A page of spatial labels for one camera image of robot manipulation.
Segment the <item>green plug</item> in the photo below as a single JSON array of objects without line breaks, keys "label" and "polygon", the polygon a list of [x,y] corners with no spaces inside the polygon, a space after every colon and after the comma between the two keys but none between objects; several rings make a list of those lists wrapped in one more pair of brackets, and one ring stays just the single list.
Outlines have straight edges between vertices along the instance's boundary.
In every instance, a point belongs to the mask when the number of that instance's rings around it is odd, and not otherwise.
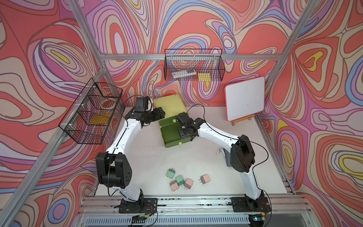
[{"label": "green plug", "polygon": [[169,168],[167,173],[166,173],[166,177],[170,178],[170,179],[173,179],[175,176],[175,170],[172,169],[172,168]]},{"label": "green plug", "polygon": [[177,177],[175,178],[175,180],[176,180],[176,182],[177,182],[177,184],[178,184],[179,186],[181,186],[181,185],[183,185],[183,184],[185,183],[185,179],[183,178],[183,176],[182,176],[182,175],[177,176]]}]

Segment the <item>green drawer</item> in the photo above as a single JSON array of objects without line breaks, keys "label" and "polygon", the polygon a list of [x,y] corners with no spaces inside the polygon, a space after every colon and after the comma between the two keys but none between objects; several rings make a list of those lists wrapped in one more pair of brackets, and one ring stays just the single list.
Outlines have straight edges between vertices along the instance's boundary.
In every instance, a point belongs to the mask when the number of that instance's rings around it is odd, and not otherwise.
[{"label": "green drawer", "polygon": [[180,113],[180,114],[175,115],[175,116],[171,116],[171,117],[168,117],[168,118],[161,119],[159,121],[159,126],[164,127],[164,126],[169,126],[169,125],[173,125],[173,124],[178,124],[179,126],[182,126],[182,123],[180,123],[178,121],[178,118],[179,118],[180,115],[182,115],[184,113],[186,114],[186,112],[183,112],[183,113]]},{"label": "green drawer", "polygon": [[173,123],[161,127],[162,138],[166,148],[182,145],[192,141],[192,137],[187,137],[183,133],[183,135],[180,135],[180,128],[182,128],[180,123]]}]

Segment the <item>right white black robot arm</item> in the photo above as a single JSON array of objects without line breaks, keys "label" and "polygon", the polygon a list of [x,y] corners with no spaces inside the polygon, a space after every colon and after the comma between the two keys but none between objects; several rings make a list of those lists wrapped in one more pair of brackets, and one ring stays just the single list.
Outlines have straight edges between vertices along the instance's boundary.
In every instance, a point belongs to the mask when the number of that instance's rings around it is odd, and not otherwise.
[{"label": "right white black robot arm", "polygon": [[262,190],[257,186],[257,180],[253,173],[255,164],[255,152],[249,138],[245,135],[234,136],[211,126],[202,118],[193,120],[186,112],[177,116],[181,124],[181,132],[187,137],[202,137],[208,139],[227,151],[231,167],[240,173],[244,184],[245,196],[257,201],[263,198]]}]

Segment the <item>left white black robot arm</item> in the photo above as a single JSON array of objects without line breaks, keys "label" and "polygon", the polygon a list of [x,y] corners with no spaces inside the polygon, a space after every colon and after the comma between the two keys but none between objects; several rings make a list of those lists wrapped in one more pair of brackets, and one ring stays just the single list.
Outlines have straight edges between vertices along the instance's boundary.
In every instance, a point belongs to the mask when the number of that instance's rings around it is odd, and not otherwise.
[{"label": "left white black robot arm", "polygon": [[127,159],[127,153],[145,124],[164,118],[165,112],[161,107],[143,111],[133,107],[126,115],[123,127],[115,141],[105,152],[98,153],[95,158],[98,182],[118,191],[126,201],[139,201],[142,190],[131,179],[132,168]]}]

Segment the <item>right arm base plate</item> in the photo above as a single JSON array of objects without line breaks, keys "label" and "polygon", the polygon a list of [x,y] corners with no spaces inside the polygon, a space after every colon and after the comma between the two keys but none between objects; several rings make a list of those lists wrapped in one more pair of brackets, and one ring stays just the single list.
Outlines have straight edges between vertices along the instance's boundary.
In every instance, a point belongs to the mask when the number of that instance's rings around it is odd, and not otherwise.
[{"label": "right arm base plate", "polygon": [[271,212],[270,202],[267,197],[263,197],[257,200],[252,200],[248,197],[232,197],[231,206],[234,212]]}]

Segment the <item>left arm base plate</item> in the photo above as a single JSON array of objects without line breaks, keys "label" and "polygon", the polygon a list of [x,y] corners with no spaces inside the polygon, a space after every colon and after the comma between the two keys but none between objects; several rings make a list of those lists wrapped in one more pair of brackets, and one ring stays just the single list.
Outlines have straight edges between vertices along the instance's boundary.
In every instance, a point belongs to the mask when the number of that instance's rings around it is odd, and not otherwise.
[{"label": "left arm base plate", "polygon": [[115,206],[120,214],[133,214],[133,213],[145,213],[156,214],[157,212],[157,198],[146,198],[140,201],[125,201],[122,200],[120,205]]}]

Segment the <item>yellow green drawer cabinet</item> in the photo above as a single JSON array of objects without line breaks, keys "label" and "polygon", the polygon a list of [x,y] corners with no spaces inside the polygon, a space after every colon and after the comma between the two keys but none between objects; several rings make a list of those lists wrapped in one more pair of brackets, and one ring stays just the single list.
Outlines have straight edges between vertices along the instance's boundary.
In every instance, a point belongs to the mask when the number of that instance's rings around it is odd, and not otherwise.
[{"label": "yellow green drawer cabinet", "polygon": [[165,118],[179,115],[180,113],[187,112],[187,109],[180,97],[180,95],[169,95],[153,100],[153,107],[159,108],[165,112]]}]

